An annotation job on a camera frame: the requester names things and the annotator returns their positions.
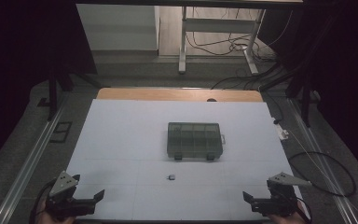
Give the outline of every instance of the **clear plastic organizer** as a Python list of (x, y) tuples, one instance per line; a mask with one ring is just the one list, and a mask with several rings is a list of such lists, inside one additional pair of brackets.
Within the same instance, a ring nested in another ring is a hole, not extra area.
[(167, 153), (169, 158), (205, 158), (213, 161), (223, 154), (218, 123), (168, 123)]

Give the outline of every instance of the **white wall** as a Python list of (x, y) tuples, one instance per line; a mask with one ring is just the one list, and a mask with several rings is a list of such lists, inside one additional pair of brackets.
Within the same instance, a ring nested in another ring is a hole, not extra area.
[(91, 50), (157, 50), (158, 7), (77, 4)]

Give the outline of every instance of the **white tabletop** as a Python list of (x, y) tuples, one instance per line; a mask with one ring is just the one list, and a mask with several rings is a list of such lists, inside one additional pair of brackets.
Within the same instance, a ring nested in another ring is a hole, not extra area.
[[(223, 155), (213, 162), (168, 158), (169, 122), (219, 123)], [(94, 100), (67, 173), (81, 175), (77, 199), (105, 189), (95, 214), (82, 218), (265, 219), (242, 192), (269, 198), (267, 179), (292, 173), (274, 129), (265, 103)]]

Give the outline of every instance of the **floor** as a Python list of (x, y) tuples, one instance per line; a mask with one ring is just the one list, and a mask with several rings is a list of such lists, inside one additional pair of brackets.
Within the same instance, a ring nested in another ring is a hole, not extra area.
[[(188, 14), (189, 16), (193, 16), (192, 8), (188, 10), (188, 13), (191, 13)], [(237, 9), (194, 9), (194, 15), (200, 15), (200, 17), (235, 18), (236, 13)], [(239, 16), (244, 18), (252, 16), (254, 18), (255, 11), (241, 9)], [(228, 56), (212, 57), (206, 51), (192, 49), (189, 46), (187, 53), (192, 56), (188, 60), (187, 72), (184, 76), (179, 76), (177, 74), (177, 55), (180, 42), (178, 39), (180, 20), (181, 8), (162, 8), (159, 56), (95, 53), (94, 60), (99, 71), (99, 75), (95, 78), (105, 86), (113, 87), (199, 87), (210, 89), (213, 84), (223, 78), (242, 75), (246, 66), (242, 52), (234, 51)], [(188, 36), (191, 41), (192, 34), (190, 33)], [(228, 40), (228, 34), (196, 34), (198, 44), (219, 40)], [(226, 42), (222, 45), (205, 47), (214, 53), (224, 53), (227, 52), (229, 46), (230, 43)], [(268, 48), (264, 48), (264, 50), (263, 55), (270, 57)], [(257, 63), (260, 71), (266, 71), (271, 66), (272, 63)], [(8, 212), (8, 216), (10, 216), (8, 223), (25, 223), (28, 221), (29, 211), (34, 204), (37, 192), (42, 189), (47, 181), (65, 169), (71, 159), (77, 138), (89, 111), (90, 103), (92, 99), (95, 99), (98, 91), (85, 80), (77, 76), (72, 76), (72, 78), (75, 82), (74, 90), (69, 93), (59, 92), (60, 99), (66, 99), (59, 121), (71, 121), (73, 123), (71, 132), (63, 144), (46, 143), (46, 148), (41, 155), (40, 161), (37, 163), (30, 179), (25, 183), (24, 192), (21, 193), (19, 200), (11, 206), (11, 213)], [(280, 124), (282, 127), (290, 132), (289, 139), (282, 142), (287, 157), (290, 157), (303, 151), (303, 147), (310, 149), (310, 145), (301, 131), (301, 127), (296, 122), (296, 116), (293, 114), (291, 106), (284, 95), (286, 84), (283, 83), (268, 92), (263, 92), (263, 99), (268, 104), (271, 116), (281, 119)], [(260, 83), (253, 83), (247, 87), (257, 90), (259, 85)], [(234, 80), (218, 86), (217, 89), (224, 89), (225, 87), (241, 90), (243, 83), (240, 79), (234, 78)], [(30, 103), (22, 119), (0, 152), (0, 206), (8, 191), (12, 188), (12, 183), (20, 172), (27, 156), (33, 150), (35, 143), (38, 142), (41, 133), (48, 125), (46, 122), (48, 108), (37, 106), (39, 100), (43, 97), (48, 97), (48, 84), (46, 82), (33, 88), (30, 94)], [(305, 201), (312, 208), (313, 223), (358, 223), (358, 162), (334, 130), (323, 119), (323, 116), (316, 108), (316, 104), (312, 104), (310, 107), (310, 121), (313, 137), (319, 143), (321, 150), (349, 167), (357, 185), (356, 194), (346, 201), (357, 218), (357, 220), (352, 221), (344, 220), (343, 217), (346, 215), (337, 208), (337, 204), (340, 202), (337, 197), (321, 193), (315, 188), (301, 188)], [(60, 137), (57, 133), (53, 134), (50, 139)], [(323, 178), (323, 174), (319, 173), (316, 167), (310, 165), (308, 158), (302, 158), (296, 162), (298, 162), (299, 170), (308, 171), (307, 176), (309, 179), (326, 188), (326, 180)], [(351, 190), (351, 180), (348, 179), (348, 176), (342, 174), (340, 168), (335, 165), (332, 165), (332, 169), (337, 173), (337, 179), (341, 187), (345, 191)]]
[[(160, 56), (173, 56), (179, 54), (182, 29), (181, 7), (160, 7)], [(258, 9), (245, 8), (215, 8), (215, 7), (188, 7), (186, 10), (188, 18), (202, 19), (238, 19), (254, 20)], [(195, 56), (243, 56), (240, 48), (249, 41), (249, 34), (225, 34), (225, 33), (186, 33), (186, 55)], [(265, 48), (264, 43), (256, 41), (254, 47), (259, 53), (271, 53)]]

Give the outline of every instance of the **wire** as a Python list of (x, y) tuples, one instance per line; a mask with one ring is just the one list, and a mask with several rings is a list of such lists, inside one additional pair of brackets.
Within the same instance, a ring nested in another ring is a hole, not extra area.
[(310, 220), (313, 220), (312, 212), (310, 211), (310, 206), (302, 199), (296, 197), (297, 200), (301, 201), (303, 204), (305, 204), (308, 213), (310, 214)]
[(46, 191), (46, 189), (52, 188), (52, 186), (54, 185), (56, 180), (57, 180), (57, 178), (54, 178), (54, 179), (50, 180), (45, 186), (43, 186), (43, 188), (37, 194), (36, 200), (34, 201), (34, 207), (31, 210), (30, 217), (28, 219), (29, 224), (35, 224), (36, 216), (40, 214), (40, 212), (36, 213), (36, 209), (37, 209), (37, 206), (39, 205), (39, 201), (42, 198), (42, 195)]
[(250, 76), (250, 77), (238, 77), (238, 76), (236, 76), (236, 77), (226, 77), (226, 78), (223, 78), (222, 80), (216, 82), (216, 83), (211, 87), (211, 90), (213, 90), (213, 89), (214, 89), (217, 85), (219, 85), (220, 83), (225, 82), (225, 81), (227, 81), (227, 80), (231, 80), (231, 79), (239, 79), (239, 80), (251, 79), (251, 80), (252, 80), (252, 79), (255, 79), (255, 78), (259, 78), (260, 76), (261, 76), (261, 77), (262, 77), (262, 76), (266, 76), (266, 75), (270, 74), (273, 70), (275, 70), (278, 66), (279, 66), (279, 64), (278, 64), (278, 63), (275, 63), (274, 65), (272, 65), (272, 66), (270, 67), (269, 70), (267, 70), (267, 71), (264, 72), (264, 73), (260, 73), (259, 75), (256, 75), (256, 76)]
[(186, 39), (187, 39), (188, 44), (189, 44), (191, 47), (193, 47), (194, 49), (200, 49), (200, 50), (206, 51), (206, 52), (208, 52), (208, 53), (210, 53), (210, 54), (212, 54), (212, 55), (223, 56), (223, 55), (228, 55), (229, 53), (232, 52), (232, 50), (230, 50), (229, 52), (226, 52), (226, 53), (213, 53), (213, 52), (211, 52), (211, 51), (209, 51), (209, 50), (207, 50), (207, 49), (199, 48), (199, 47), (196, 47), (196, 46), (192, 45), (192, 44), (190, 43), (190, 41), (188, 40), (187, 34), (186, 34)]
[[(309, 153), (305, 148), (304, 146), (300, 143), (300, 141), (298, 140), (298, 138), (293, 134), (292, 131), (288, 130), (292, 136), (297, 140), (297, 142), (300, 144), (301, 148), (304, 150), (305, 153)], [(319, 171), (322, 173), (322, 175), (328, 180), (330, 181), (330, 183), (332, 184), (332, 186), (337, 190), (337, 191), (340, 191), (338, 189), (338, 187), (333, 183), (333, 181), (322, 171), (322, 169), (316, 164), (316, 162), (312, 159), (312, 157), (310, 155), (308, 155), (310, 157), (310, 160), (313, 162), (313, 164), (319, 169)], [(351, 203), (351, 201), (348, 200), (348, 203), (358, 212), (358, 208), (356, 206), (353, 205), (353, 203)]]
[(309, 181), (309, 179), (307, 179), (301, 172), (298, 171), (298, 169), (291, 163), (291, 160), (298, 157), (298, 156), (301, 156), (301, 155), (309, 155), (309, 154), (317, 154), (317, 155), (321, 155), (321, 156), (325, 156), (327, 158), (329, 158), (330, 160), (334, 161), (336, 164), (338, 164), (344, 171), (345, 173), (347, 173), (347, 175), (350, 177), (351, 179), (351, 183), (352, 183), (352, 188), (351, 188), (351, 191), (349, 193), (335, 193), (335, 192), (332, 192), (332, 191), (329, 191), (329, 190), (326, 190), (326, 189), (323, 189), (322, 187), (312, 183), (312, 186), (315, 187), (316, 189), (319, 189), (323, 192), (326, 192), (326, 193), (329, 193), (329, 194), (332, 194), (334, 196), (338, 196), (338, 197), (351, 197), (352, 195), (354, 195), (356, 193), (356, 183), (353, 179), (353, 176), (351, 175), (351, 173), (349, 172), (349, 170), (342, 164), (340, 163), (339, 161), (337, 161), (336, 159), (334, 159), (333, 157), (327, 155), (327, 154), (324, 154), (322, 152), (316, 152), (316, 151), (307, 151), (307, 152), (300, 152), (300, 153), (297, 153), (296, 155), (290, 157), (288, 159), (289, 161), (289, 164), (298, 172), (299, 175), (301, 175), (305, 180)]
[(286, 25), (284, 26), (284, 29), (283, 29), (283, 31), (281, 32), (281, 34), (278, 36), (278, 38), (276, 38), (274, 41), (272, 41), (271, 43), (267, 44), (266, 46), (262, 47), (261, 49), (266, 48), (266, 47), (269, 47), (270, 45), (272, 45), (272, 44), (274, 44), (275, 42), (277, 42), (277, 41), (283, 36), (284, 32), (285, 32), (286, 29), (287, 29), (287, 26), (289, 25), (290, 20), (292, 19), (292, 15), (293, 15), (293, 10), (290, 11), (289, 19), (287, 20), (287, 23), (286, 23)]

